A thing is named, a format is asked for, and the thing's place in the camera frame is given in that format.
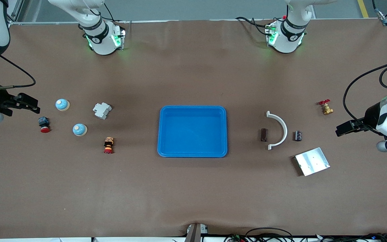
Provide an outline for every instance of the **gray floor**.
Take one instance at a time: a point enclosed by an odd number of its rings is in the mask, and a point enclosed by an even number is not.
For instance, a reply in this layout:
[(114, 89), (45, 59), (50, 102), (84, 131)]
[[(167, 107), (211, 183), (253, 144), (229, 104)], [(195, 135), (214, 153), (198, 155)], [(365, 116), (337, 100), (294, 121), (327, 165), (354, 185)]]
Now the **gray floor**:
[[(387, 0), (375, 0), (377, 7), (387, 13)], [(364, 0), (369, 17), (375, 18), (371, 0)], [(281, 17), (286, 13), (283, 0), (106, 0), (117, 20), (208, 20)], [(314, 7), (316, 18), (362, 18), (357, 0), (339, 0)], [(99, 11), (109, 17), (104, 7)], [(74, 19), (47, 0), (25, 0), (20, 22), (72, 22)]]

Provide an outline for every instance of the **blue tray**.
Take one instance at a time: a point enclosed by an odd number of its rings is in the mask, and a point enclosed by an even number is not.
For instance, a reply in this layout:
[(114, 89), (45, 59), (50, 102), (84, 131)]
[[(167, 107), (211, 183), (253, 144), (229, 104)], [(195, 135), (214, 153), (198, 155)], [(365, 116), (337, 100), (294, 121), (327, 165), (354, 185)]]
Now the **blue tray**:
[(158, 153), (163, 157), (221, 158), (228, 151), (226, 110), (221, 106), (164, 106)]

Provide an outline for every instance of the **brown table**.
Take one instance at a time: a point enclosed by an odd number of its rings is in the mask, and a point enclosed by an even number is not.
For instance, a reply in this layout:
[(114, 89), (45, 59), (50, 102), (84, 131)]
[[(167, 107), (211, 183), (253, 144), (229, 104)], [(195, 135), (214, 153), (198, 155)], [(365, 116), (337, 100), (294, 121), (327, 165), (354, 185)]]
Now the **brown table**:
[[(0, 238), (178, 236), (193, 222), (210, 233), (272, 226), (295, 235), (387, 232), (387, 153), (371, 132), (336, 137), (350, 117), (343, 92), (387, 63), (387, 28), (375, 19), (317, 20), (292, 54), (267, 48), (246, 23), (191, 21), (126, 25), (126, 49), (99, 56), (76, 25), (12, 26), (4, 54), (37, 84), (25, 92), (41, 114), (15, 110), (0, 123)], [(347, 104), (361, 117), (387, 90), (378, 74), (353, 86)], [(30, 80), (0, 59), (0, 84)], [(71, 107), (57, 111), (66, 98)], [(329, 98), (334, 113), (316, 102)], [(94, 117), (95, 103), (114, 108)], [(227, 110), (225, 158), (162, 158), (165, 105)], [(289, 136), (264, 112), (282, 117)], [(51, 120), (40, 133), (37, 118)], [(72, 126), (84, 123), (83, 137)], [(292, 141), (295, 130), (303, 141)], [(115, 153), (103, 153), (113, 136)], [(300, 176), (290, 156), (321, 147), (331, 168)]]

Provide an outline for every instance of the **metallic box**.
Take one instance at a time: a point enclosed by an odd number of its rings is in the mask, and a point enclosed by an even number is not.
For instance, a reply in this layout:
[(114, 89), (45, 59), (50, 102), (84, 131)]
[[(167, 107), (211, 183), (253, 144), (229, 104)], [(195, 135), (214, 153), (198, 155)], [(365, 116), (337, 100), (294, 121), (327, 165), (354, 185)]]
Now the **metallic box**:
[(311, 175), (330, 167), (327, 158), (325, 158), (320, 147), (295, 155), (295, 160), (298, 162), (304, 176)]

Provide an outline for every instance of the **white curved handle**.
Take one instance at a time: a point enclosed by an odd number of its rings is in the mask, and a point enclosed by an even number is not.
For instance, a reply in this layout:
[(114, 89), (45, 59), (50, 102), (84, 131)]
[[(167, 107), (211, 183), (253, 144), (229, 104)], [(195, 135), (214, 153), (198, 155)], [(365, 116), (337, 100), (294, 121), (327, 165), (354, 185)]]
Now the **white curved handle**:
[(267, 111), (267, 118), (273, 118), (273, 119), (277, 120), (283, 127), (283, 138), (281, 139), (280, 142), (278, 142), (276, 144), (268, 145), (268, 150), (271, 150), (272, 147), (283, 143), (283, 141), (286, 139), (286, 137), (288, 136), (288, 127), (286, 126), (285, 122), (283, 121), (283, 119), (281, 117), (274, 115), (274, 114), (271, 114), (270, 111)]

